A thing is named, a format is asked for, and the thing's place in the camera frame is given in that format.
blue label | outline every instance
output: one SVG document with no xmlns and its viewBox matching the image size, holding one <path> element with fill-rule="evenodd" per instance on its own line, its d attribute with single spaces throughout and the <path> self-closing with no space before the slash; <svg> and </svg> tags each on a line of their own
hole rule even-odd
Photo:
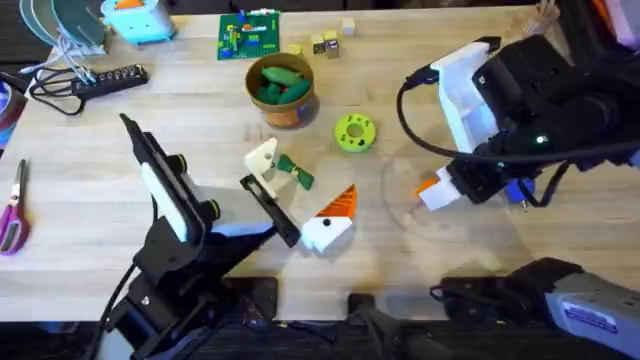
<svg viewBox="0 0 640 360">
<path fill-rule="evenodd" d="M 562 305 L 568 318 L 598 327 L 612 334 L 618 333 L 618 327 L 613 317 L 575 304 L 563 303 Z"/>
</svg>

green gear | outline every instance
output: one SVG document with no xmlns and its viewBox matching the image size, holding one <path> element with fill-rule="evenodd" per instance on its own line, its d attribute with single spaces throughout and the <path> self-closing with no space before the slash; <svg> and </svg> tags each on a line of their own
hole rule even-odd
<svg viewBox="0 0 640 360">
<path fill-rule="evenodd" d="M 375 141 L 376 126 L 371 119 L 362 114 L 349 114 L 338 120 L 333 135 L 344 150 L 362 152 Z"/>
</svg>

orange object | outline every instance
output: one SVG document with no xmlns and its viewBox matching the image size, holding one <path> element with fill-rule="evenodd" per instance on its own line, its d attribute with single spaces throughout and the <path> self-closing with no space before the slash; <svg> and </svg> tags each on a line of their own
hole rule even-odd
<svg viewBox="0 0 640 360">
<path fill-rule="evenodd" d="M 356 201 L 356 186 L 351 185 L 347 190 L 340 194 L 340 196 L 327 205 L 324 210 L 316 214 L 315 217 L 346 216 L 353 220 L 353 216 L 356 214 Z"/>
<path fill-rule="evenodd" d="M 438 178 L 427 179 L 425 182 L 420 185 L 415 191 L 416 196 L 420 196 L 420 193 L 437 184 L 440 181 Z"/>
<path fill-rule="evenodd" d="M 116 2 L 116 10 L 133 9 L 144 6 L 142 0 L 120 0 Z"/>
<path fill-rule="evenodd" d="M 609 8 L 607 8 L 607 4 L 604 0 L 592 0 L 593 6 L 598 10 L 598 15 L 605 24 L 607 24 L 607 28 L 612 34 L 615 34 L 615 30 L 613 29 L 613 22 L 611 21 L 611 15 L 609 15 Z"/>
</svg>

small cube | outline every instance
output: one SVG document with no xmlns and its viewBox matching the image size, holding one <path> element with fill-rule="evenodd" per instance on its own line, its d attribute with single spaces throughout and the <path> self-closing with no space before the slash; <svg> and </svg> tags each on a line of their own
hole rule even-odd
<svg viewBox="0 0 640 360">
<path fill-rule="evenodd" d="M 313 54 L 323 54 L 326 50 L 322 35 L 316 34 L 311 36 L 311 46 L 313 46 Z"/>
<path fill-rule="evenodd" d="M 353 18 L 342 19 L 342 35 L 354 36 L 356 34 L 356 21 Z"/>
<path fill-rule="evenodd" d="M 328 41 L 328 40 L 338 40 L 338 33 L 333 30 L 325 31 L 324 41 Z"/>
<path fill-rule="evenodd" d="M 300 55 L 302 54 L 302 46 L 298 44 L 289 44 L 288 52 L 293 55 Z"/>
<path fill-rule="evenodd" d="M 325 46 L 327 48 L 327 57 L 329 59 L 335 59 L 340 56 L 338 40 L 327 40 L 325 41 Z"/>
</svg>

power strip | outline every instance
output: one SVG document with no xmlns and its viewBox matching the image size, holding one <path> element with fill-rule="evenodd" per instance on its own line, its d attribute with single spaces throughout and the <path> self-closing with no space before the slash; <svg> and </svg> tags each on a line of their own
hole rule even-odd
<svg viewBox="0 0 640 360">
<path fill-rule="evenodd" d="M 77 78 L 71 80 L 71 93 L 86 101 L 149 82 L 149 76 L 141 65 L 129 65 L 94 76 L 95 83 L 85 84 Z"/>
</svg>

